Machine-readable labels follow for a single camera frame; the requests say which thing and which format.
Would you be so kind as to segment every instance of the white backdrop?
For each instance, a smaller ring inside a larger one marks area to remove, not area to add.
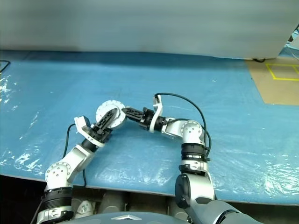
[[[299,0],[0,0],[0,47],[273,58]]]

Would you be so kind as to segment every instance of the table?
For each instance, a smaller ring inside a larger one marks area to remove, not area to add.
[[[76,116],[95,122],[115,99],[152,108],[153,95],[184,95],[202,109],[213,139],[210,172],[219,199],[299,202],[299,107],[264,104],[243,60],[150,53],[2,51],[0,173],[44,180],[60,160]],[[164,116],[196,119],[163,96]],[[69,150],[83,137],[71,130]],[[127,120],[86,168],[88,187],[174,194],[180,142]],[[83,184],[78,175],[75,184]]]

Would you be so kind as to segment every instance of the gray wall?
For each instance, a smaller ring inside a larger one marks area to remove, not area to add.
[[[273,58],[299,0],[0,0],[2,49]]]

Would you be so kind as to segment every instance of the robotic arm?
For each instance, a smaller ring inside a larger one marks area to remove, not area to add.
[[[154,111],[143,111],[125,107],[121,102],[109,100],[99,106],[96,113],[98,123],[90,125],[86,117],[75,118],[75,124],[85,140],[76,145],[62,160],[52,164],[45,174],[47,187],[37,216],[38,224],[58,223],[70,220],[72,181],[94,157],[113,128],[120,126],[126,118],[138,122],[153,133],[160,132],[172,139],[179,138],[181,144],[181,174],[175,185],[175,201],[185,209],[195,224],[258,224],[229,204],[217,201],[211,175],[208,171],[206,130],[195,120],[162,117],[160,95],[154,96]]]

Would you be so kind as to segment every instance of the white flange plate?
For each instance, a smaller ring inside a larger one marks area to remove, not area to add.
[[[121,125],[126,119],[126,114],[122,111],[122,109],[125,108],[125,105],[122,102],[116,100],[108,100],[98,107],[95,115],[96,121],[99,122],[108,111],[114,108],[117,109],[116,116],[114,118],[114,121],[108,126],[108,128],[114,128]]]

